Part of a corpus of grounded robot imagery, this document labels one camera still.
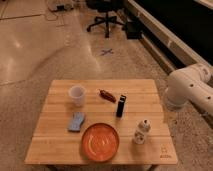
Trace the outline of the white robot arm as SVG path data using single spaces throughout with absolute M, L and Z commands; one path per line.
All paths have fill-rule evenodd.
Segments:
M 213 87 L 208 85 L 210 79 L 211 71 L 202 63 L 171 72 L 163 95 L 165 106 L 177 111 L 191 101 L 213 116 Z

